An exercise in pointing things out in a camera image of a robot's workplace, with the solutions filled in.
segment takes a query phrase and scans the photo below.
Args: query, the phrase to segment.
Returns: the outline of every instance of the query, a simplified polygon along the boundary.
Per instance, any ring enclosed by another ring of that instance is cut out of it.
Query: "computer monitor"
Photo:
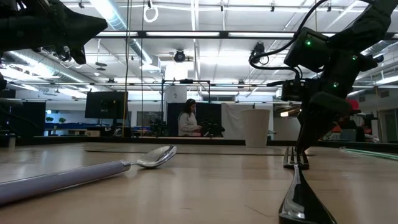
[[[116,91],[101,91],[87,93],[85,118],[96,119],[125,119],[126,112],[123,112],[124,93]]]

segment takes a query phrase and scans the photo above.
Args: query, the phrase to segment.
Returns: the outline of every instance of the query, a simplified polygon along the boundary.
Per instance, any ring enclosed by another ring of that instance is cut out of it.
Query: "ceiling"
[[[115,2],[123,18],[127,18],[127,0],[110,0]],[[303,10],[310,8],[314,0],[224,0],[224,10],[220,10],[220,0],[195,0],[199,5],[197,8],[195,30],[247,30],[247,31],[295,31],[303,19]],[[84,9],[78,7],[80,0],[62,0],[71,10],[89,16],[102,17],[99,11],[93,7],[90,1],[83,1]],[[345,9],[354,3],[351,11],[340,16]],[[163,0],[152,1],[157,6],[159,16],[154,22],[146,22],[143,19],[143,5],[147,1],[129,1],[131,8],[131,30],[193,30],[191,2],[190,0]],[[270,12],[270,6],[274,4],[275,11]],[[327,12],[327,4],[308,20],[306,26],[322,32],[338,32],[344,29],[353,19],[360,15],[366,7],[366,3],[354,0],[332,0],[332,11]],[[148,18],[154,16],[154,10],[147,12]],[[392,15],[391,32],[398,31],[398,12]],[[124,39],[91,39],[86,45],[87,64],[81,67],[66,63],[64,66],[73,70],[94,82],[106,82],[114,78],[116,82],[124,82],[126,76],[126,42]],[[173,64],[171,54],[176,50],[184,50],[191,59],[184,62],[188,68],[188,78],[195,79],[194,59],[195,44],[193,39],[137,39],[142,48],[150,55],[157,56],[162,61],[162,67]],[[200,72],[198,77],[202,80],[210,80],[217,83],[237,83],[243,79],[245,83],[264,83],[271,80],[285,80],[293,78],[290,71],[253,70],[249,66],[248,58],[250,51],[257,42],[263,42],[266,49],[277,49],[286,40],[238,40],[238,39],[198,39],[198,55]],[[270,57],[270,65],[281,66],[287,51]],[[56,57],[41,53],[44,56],[57,61]],[[384,63],[395,62],[396,53],[390,51],[385,55]],[[140,69],[141,63],[135,53],[129,49],[129,70],[127,71],[128,82],[160,82],[161,72],[147,72]],[[105,71],[97,71],[96,62],[106,63]],[[303,69],[305,77],[314,76],[307,69]]]

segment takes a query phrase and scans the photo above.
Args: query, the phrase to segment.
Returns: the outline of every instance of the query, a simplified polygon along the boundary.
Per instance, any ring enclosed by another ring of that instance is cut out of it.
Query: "white curtain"
[[[253,105],[221,104],[221,120],[225,128],[224,139],[244,140],[241,112],[249,109],[253,109]]]

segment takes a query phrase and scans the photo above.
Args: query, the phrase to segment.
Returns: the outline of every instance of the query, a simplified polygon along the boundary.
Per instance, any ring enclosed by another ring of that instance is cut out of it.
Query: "person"
[[[196,107],[194,99],[188,99],[185,102],[184,110],[178,117],[178,135],[179,136],[193,136],[193,133],[199,132],[202,127],[198,125],[195,114],[193,113]]]

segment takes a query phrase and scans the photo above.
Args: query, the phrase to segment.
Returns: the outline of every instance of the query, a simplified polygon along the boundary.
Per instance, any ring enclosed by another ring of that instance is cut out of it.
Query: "potted plant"
[[[58,120],[60,123],[64,123],[64,122],[66,122],[67,120],[65,119],[65,118],[60,118],[59,120]]]
[[[52,121],[54,120],[54,118],[52,118],[52,117],[46,117],[45,120],[46,120],[46,122],[52,122]]]

